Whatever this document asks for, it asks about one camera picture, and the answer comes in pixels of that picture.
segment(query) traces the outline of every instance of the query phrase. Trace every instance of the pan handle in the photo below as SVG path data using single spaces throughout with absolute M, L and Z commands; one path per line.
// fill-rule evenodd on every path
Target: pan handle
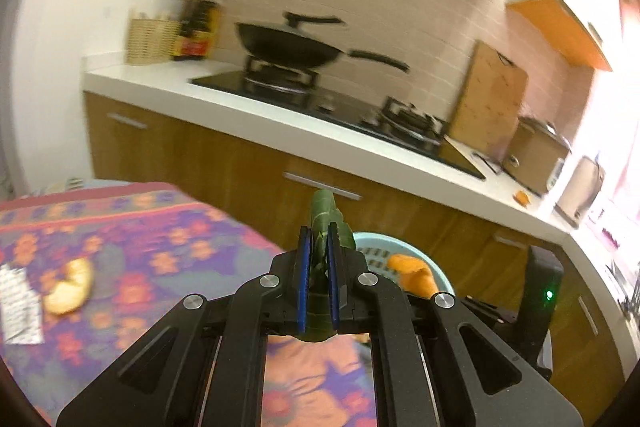
M 311 22 L 313 24 L 346 24 L 338 17 L 313 17 L 311 15 L 300 15 L 299 13 L 284 12 L 284 18 L 287 20 L 287 26 L 297 28 L 301 22 Z
M 353 58 L 364 58 L 365 60 L 382 62 L 383 64 L 388 64 L 389 66 L 398 68 L 399 70 L 404 71 L 404 73 L 408 73 L 409 71 L 408 64 L 405 64 L 400 60 L 396 60 L 395 58 L 387 57 L 386 55 L 380 55 L 379 53 L 373 53 L 373 52 L 368 52 L 364 50 L 349 50 L 347 54 Z

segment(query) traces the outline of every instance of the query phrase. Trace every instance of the plastic basket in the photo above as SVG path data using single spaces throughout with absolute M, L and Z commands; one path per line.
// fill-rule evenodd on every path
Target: plastic basket
M 394 253 L 411 255 L 412 257 L 422 259 L 429 265 L 433 272 L 433 278 L 440 291 L 449 292 L 452 295 L 455 295 L 453 286 L 440 267 L 435 264 L 429 256 L 425 255 L 417 248 L 412 247 L 412 245 L 381 233 L 354 232 L 353 238 L 356 242 L 356 250 L 361 251 L 364 254 L 364 257 L 367 259 L 367 266 L 369 266 L 369 270 L 372 272 L 383 275 L 398 284 L 398 272 L 389 268 L 386 265 L 386 262 L 389 256 Z

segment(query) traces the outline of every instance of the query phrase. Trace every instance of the wok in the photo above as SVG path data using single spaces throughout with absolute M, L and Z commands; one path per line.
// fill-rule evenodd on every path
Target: wok
M 338 17 L 312 17 L 285 12 L 286 24 L 237 23 L 237 30 L 244 48 L 258 60 L 293 70 L 313 70 L 336 60 L 342 50 L 322 42 L 315 36 L 298 28 L 302 22 L 313 24 L 344 24 Z M 407 72 L 409 66 L 365 50 L 350 50 L 353 58 L 364 58 L 382 62 Z

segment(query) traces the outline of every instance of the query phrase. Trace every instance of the cutting board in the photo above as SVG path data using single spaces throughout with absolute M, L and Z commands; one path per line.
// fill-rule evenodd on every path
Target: cutting board
M 501 161 L 518 123 L 528 75 L 479 41 L 449 136 Z

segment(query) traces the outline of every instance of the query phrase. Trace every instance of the tablecloth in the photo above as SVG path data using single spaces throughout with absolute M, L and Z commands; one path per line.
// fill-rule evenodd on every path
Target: tablecloth
M 281 249 L 171 185 L 76 190 L 0 205 L 0 264 L 25 267 L 45 295 L 78 257 L 92 295 L 63 317 L 44 314 L 45 342 L 0 344 L 16 382 L 50 423 L 76 394 L 189 293 L 234 293 Z M 319 344 L 270 337 L 265 427 L 374 427 L 370 373 L 350 335 Z

